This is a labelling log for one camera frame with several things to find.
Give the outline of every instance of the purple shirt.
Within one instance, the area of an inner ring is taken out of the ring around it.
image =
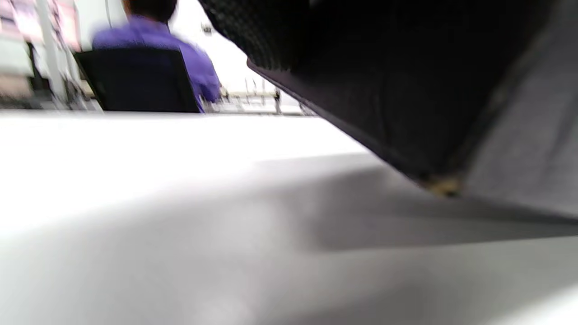
[[[203,50],[171,35],[169,27],[163,23],[131,16],[125,26],[97,32],[92,40],[92,47],[95,49],[130,46],[179,49],[183,54],[188,77],[199,107],[202,107],[199,95],[203,95],[205,100],[210,102],[219,98],[220,82],[209,56]]]

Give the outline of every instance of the person's arm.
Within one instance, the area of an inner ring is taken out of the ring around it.
[[[207,56],[205,56],[205,68],[204,70],[204,82],[199,83],[199,88],[201,89],[201,94],[206,101],[216,102],[221,97],[221,82],[218,79],[217,72],[213,66],[213,62]]]

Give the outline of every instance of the white wall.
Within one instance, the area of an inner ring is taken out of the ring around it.
[[[106,11],[108,1],[109,15]],[[121,0],[75,0],[79,19],[80,45],[83,50],[91,49],[92,37],[109,24],[118,26],[126,22]]]
[[[262,77],[247,67],[247,55],[217,32],[210,36],[205,35],[201,30],[201,24],[210,22],[199,2],[181,0],[170,23],[171,31],[183,40],[197,44],[208,53],[223,86],[229,91],[245,91],[245,78],[254,79],[258,90],[261,90]],[[250,83],[249,90],[253,90],[253,82]],[[266,89],[270,91],[274,87],[266,83]]]

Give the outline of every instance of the black fabric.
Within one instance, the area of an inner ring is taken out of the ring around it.
[[[298,63],[309,30],[308,0],[199,0],[214,28],[266,69]]]
[[[307,33],[296,46],[295,38],[283,39],[295,24],[289,17],[271,22],[263,12],[239,17],[224,9],[262,4],[277,12],[290,0],[202,2],[225,36],[242,34],[229,38],[246,51],[251,68],[418,180],[461,170],[499,112],[492,100],[508,95],[496,91],[558,3],[326,0],[300,13],[308,17]],[[255,26],[268,32],[253,34]],[[259,45],[274,39],[280,48],[286,42],[296,56],[245,47],[243,37]]]
[[[199,112],[177,50],[102,49],[75,58],[104,110]]]

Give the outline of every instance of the man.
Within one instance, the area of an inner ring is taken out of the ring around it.
[[[168,21],[173,16],[176,5],[177,0],[123,0],[128,24],[96,33],[92,47],[103,49],[149,46],[179,49],[183,54],[195,98],[201,108],[199,96],[215,102],[220,96],[220,82],[211,59],[203,50],[171,35]]]

